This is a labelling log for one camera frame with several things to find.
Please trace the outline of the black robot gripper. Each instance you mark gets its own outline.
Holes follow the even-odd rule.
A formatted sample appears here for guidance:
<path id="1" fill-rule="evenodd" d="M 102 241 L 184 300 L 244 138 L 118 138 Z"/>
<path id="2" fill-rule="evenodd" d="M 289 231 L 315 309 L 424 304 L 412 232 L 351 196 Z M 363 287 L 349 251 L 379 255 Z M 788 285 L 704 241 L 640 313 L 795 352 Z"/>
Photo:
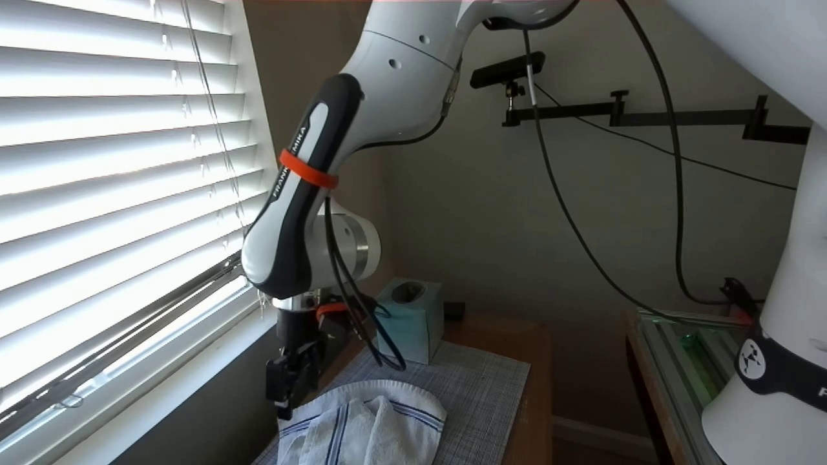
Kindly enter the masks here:
<path id="1" fill-rule="evenodd" d="M 275 411 L 291 411 L 318 387 L 324 344 L 313 313 L 280 313 L 275 357 L 265 364 L 265 398 Z"/>

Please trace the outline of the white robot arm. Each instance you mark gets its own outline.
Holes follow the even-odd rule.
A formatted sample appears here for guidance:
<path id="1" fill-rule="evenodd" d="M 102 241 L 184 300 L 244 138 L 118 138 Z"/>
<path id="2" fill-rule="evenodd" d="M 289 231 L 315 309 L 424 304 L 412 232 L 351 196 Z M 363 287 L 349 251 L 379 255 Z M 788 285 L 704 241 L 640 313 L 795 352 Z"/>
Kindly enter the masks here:
<path id="1" fill-rule="evenodd" d="M 543 29 L 578 0 L 371 0 L 353 55 L 315 95 L 243 237 L 243 273 L 289 300 L 330 281 L 315 214 L 342 160 L 435 129 L 476 26 Z M 786 249 L 733 374 L 702 409 L 725 465 L 827 465 L 827 0 L 667 0 L 812 131 Z"/>

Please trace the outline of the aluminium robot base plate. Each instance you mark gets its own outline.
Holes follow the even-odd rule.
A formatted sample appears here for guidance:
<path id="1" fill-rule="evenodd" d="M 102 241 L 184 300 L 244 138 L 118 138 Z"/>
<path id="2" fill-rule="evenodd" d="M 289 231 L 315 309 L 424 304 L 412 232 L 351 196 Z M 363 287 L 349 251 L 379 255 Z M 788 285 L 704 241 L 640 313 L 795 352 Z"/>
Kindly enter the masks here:
<path id="1" fill-rule="evenodd" d="M 699 413 L 733 374 L 739 325 L 690 325 L 637 309 L 625 317 L 625 361 L 658 465 L 725 465 Z"/>

